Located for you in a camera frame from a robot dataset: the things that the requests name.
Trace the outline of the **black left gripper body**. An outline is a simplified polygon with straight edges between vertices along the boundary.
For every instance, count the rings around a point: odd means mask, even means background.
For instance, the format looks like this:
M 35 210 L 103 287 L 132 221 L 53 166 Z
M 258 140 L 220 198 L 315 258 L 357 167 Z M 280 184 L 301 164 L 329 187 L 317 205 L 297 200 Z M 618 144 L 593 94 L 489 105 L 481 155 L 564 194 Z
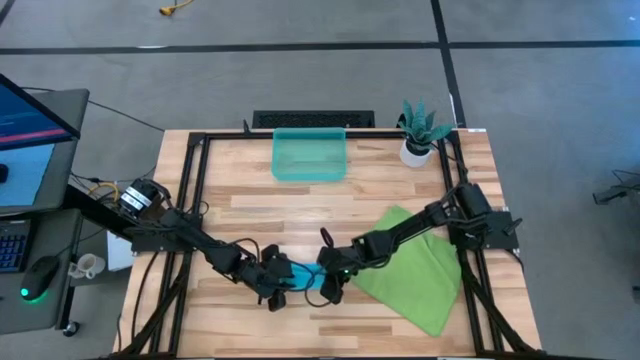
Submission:
M 292 264 L 278 245 L 269 245 L 261 251 L 261 260 L 246 260 L 241 266 L 239 279 L 259 297 L 267 300 L 270 312 L 286 306 L 286 293 L 293 290 Z

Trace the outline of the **black computer mouse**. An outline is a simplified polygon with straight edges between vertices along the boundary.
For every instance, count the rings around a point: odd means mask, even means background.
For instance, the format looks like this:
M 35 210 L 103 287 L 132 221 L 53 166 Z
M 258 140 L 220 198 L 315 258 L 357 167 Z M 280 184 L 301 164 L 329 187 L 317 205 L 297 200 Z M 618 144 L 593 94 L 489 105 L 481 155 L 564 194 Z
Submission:
M 31 302 L 42 297 L 58 268 L 59 260 L 56 256 L 43 256 L 36 260 L 24 274 L 20 286 L 22 299 Z

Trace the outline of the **green microfiber towel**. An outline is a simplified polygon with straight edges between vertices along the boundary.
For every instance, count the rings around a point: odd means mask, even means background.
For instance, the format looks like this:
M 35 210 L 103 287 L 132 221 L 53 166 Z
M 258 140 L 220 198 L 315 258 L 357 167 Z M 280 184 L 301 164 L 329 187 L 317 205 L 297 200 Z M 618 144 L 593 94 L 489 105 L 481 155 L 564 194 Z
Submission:
M 351 282 L 416 325 L 426 334 L 442 334 L 461 286 L 456 247 L 432 232 L 400 246 L 380 269 L 366 269 Z

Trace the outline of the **artificial plant in white pot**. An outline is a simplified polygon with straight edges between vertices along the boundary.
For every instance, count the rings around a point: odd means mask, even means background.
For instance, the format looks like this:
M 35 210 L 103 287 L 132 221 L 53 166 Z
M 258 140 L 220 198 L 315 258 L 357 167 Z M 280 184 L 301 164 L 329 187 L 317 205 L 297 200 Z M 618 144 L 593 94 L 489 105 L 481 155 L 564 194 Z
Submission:
M 436 125 L 435 115 L 435 111 L 427 112 L 422 99 L 415 107 L 408 100 L 403 101 L 396 127 L 404 132 L 399 155 L 405 165 L 411 168 L 424 166 L 437 148 L 436 142 L 443 140 L 456 127 L 451 123 Z

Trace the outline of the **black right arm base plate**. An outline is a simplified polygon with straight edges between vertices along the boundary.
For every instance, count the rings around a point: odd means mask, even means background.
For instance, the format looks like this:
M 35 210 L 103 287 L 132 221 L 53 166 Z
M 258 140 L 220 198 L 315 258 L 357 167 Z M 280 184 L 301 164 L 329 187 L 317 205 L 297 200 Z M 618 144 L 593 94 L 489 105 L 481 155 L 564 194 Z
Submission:
M 464 250 L 514 250 L 519 247 L 516 228 L 521 222 L 508 211 L 493 211 L 470 220 L 454 220 L 447 229 L 451 242 Z

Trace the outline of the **computer monitor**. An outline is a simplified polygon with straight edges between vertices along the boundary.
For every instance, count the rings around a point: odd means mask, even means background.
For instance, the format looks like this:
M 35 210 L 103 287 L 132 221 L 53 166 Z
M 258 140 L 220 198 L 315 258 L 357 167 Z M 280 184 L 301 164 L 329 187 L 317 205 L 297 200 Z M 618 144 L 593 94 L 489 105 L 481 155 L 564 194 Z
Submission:
M 30 94 L 0 73 L 0 217 L 63 205 L 89 95 Z

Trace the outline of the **grey computer desk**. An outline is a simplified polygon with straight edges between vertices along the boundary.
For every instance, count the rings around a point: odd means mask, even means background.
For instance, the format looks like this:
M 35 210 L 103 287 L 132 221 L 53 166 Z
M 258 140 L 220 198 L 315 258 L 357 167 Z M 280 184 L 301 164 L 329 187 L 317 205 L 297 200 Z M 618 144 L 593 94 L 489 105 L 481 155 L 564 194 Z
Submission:
M 51 327 L 63 330 L 70 322 L 74 288 L 67 269 L 75 259 L 83 225 L 81 210 L 73 204 L 73 198 L 81 191 L 68 184 L 76 148 L 75 141 L 54 146 L 33 205 L 0 207 L 0 221 L 31 221 L 28 268 L 43 256 L 56 256 L 59 260 L 47 291 L 31 302 L 20 295 L 26 270 L 0 273 L 0 335 Z

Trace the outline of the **white box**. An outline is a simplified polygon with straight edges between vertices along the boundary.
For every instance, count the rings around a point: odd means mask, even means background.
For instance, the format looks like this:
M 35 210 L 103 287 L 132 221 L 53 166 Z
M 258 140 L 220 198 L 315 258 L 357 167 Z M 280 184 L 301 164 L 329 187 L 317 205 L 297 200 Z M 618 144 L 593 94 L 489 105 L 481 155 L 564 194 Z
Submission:
M 107 237 L 107 267 L 110 272 L 130 268 L 134 262 L 131 243 L 119 237 Z

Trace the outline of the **blue microfiber towel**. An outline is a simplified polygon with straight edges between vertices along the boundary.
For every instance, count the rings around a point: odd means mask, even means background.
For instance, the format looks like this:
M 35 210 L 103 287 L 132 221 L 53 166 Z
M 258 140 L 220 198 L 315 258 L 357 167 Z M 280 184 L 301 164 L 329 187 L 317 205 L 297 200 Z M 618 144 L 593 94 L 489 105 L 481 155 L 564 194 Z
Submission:
M 316 263 L 293 263 L 292 278 L 285 282 L 294 286 L 294 290 L 319 290 L 325 281 L 325 270 Z

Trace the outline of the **black backlit keyboard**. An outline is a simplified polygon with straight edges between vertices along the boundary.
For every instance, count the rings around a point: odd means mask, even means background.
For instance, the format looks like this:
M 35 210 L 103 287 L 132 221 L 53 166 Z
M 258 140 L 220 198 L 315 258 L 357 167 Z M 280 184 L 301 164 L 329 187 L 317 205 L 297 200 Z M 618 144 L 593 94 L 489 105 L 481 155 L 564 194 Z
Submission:
M 0 221 L 0 273 L 23 272 L 31 245 L 31 221 Z

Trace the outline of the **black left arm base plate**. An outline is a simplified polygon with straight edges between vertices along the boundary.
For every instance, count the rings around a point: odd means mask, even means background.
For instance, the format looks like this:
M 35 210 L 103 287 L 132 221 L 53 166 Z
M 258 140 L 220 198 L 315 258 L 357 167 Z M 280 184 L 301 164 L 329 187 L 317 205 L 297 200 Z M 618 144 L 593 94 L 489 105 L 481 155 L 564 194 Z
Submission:
M 167 210 L 156 220 L 126 228 L 134 252 L 185 252 L 191 246 L 178 238 L 176 227 L 189 225 L 200 229 L 202 216 L 184 213 L 180 210 Z

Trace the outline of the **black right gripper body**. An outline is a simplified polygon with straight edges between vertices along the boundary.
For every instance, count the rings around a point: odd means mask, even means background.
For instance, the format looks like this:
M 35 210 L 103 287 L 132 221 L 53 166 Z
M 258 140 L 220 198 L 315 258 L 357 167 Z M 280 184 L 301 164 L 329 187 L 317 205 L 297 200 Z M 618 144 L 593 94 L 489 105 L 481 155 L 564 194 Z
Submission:
M 339 304 L 344 285 L 359 271 L 372 268 L 380 262 L 380 257 L 371 257 L 360 243 L 348 247 L 322 247 L 317 257 L 317 264 L 324 273 L 320 295 L 331 304 Z

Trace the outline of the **black aluminium table frame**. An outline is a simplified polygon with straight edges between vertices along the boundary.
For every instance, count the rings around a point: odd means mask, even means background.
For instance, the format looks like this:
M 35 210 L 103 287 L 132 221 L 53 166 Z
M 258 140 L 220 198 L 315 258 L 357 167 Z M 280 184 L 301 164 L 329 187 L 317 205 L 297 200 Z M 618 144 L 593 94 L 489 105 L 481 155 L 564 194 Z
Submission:
M 211 236 L 249 248 L 276 244 L 293 260 L 311 263 L 326 228 L 337 245 L 368 230 L 393 206 L 420 211 L 458 179 L 454 165 L 432 157 L 405 166 L 401 142 L 372 130 L 347 146 L 346 177 L 334 183 L 284 183 L 271 172 L 272 145 L 225 130 L 209 142 L 197 132 L 163 138 L 155 178 L 175 202 L 200 197 Z M 343 301 L 323 306 L 317 292 L 291 293 L 270 312 L 256 295 L 215 273 L 193 255 L 183 317 L 167 315 L 153 348 L 183 358 L 383 357 L 471 355 L 475 351 L 466 303 L 458 298 L 440 336 L 432 337 L 385 305 L 347 285 Z

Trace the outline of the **white mug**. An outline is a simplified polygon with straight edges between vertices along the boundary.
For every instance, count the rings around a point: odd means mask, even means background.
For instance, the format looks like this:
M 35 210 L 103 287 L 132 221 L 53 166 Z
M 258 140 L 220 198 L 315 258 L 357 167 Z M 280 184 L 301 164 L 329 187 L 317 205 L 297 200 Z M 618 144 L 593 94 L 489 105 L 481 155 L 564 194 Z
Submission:
M 67 275 L 74 279 L 94 279 L 105 270 L 106 261 L 95 254 L 82 255 L 76 263 L 71 263 Z

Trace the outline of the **teal translucent plastic basket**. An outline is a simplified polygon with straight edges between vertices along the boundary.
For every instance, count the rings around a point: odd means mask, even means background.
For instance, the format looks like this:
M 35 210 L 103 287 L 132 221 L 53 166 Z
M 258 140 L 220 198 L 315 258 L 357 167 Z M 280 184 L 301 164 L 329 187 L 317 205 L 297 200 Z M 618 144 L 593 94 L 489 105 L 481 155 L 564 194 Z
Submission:
M 336 182 L 346 175 L 344 128 L 276 128 L 272 145 L 271 172 L 278 181 Z

